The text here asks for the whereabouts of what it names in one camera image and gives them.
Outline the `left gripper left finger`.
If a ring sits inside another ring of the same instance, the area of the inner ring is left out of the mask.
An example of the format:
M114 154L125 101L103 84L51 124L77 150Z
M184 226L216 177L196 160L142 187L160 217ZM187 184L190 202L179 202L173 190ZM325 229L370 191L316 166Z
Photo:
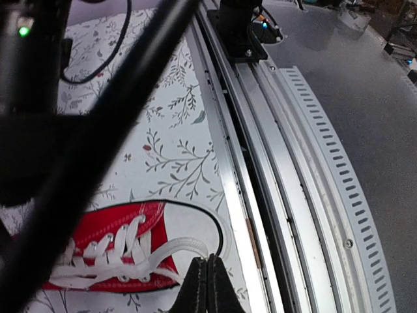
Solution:
M169 313L204 313L207 311L207 261L194 258Z

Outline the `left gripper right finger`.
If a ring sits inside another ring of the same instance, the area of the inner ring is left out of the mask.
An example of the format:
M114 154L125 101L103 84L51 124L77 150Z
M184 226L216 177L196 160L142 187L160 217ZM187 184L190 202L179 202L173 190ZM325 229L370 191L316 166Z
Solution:
M222 259L214 254L207 264L207 312L245 313Z

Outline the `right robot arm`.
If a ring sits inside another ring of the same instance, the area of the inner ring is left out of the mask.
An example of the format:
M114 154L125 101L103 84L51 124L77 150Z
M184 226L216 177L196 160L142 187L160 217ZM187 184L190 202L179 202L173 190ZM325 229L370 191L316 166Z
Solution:
M87 115L18 119L7 131L7 151L47 162L49 175L17 236L1 236L2 312L21 311L49 279L198 4L160 2Z

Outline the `floral patterned table mat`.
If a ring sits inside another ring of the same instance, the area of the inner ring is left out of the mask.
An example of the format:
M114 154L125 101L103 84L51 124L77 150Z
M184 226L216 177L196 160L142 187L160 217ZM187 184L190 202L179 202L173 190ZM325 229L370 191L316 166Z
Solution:
M222 217L230 230L231 249L223 260L233 289L245 312L250 297L233 235L217 158L220 144L215 103L206 94L207 82L191 36L183 37L136 120L129 137L99 184L86 213L147 200L174 200L204 207ZM37 291L25 312L167 312L182 284L143 293Z

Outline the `front aluminium rail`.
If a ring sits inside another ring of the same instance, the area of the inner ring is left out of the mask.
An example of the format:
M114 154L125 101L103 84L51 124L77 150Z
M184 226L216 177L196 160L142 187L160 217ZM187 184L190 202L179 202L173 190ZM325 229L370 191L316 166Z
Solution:
M290 312L395 312L384 252L359 179L296 67L232 64L215 24L197 20L248 146L271 257Z

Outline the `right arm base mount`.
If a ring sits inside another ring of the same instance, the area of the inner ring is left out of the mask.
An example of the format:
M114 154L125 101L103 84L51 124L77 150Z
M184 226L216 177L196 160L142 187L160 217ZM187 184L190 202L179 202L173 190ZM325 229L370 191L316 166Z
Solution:
M257 63L268 59L263 44L284 40L281 27L262 1L220 1L207 17L231 63Z

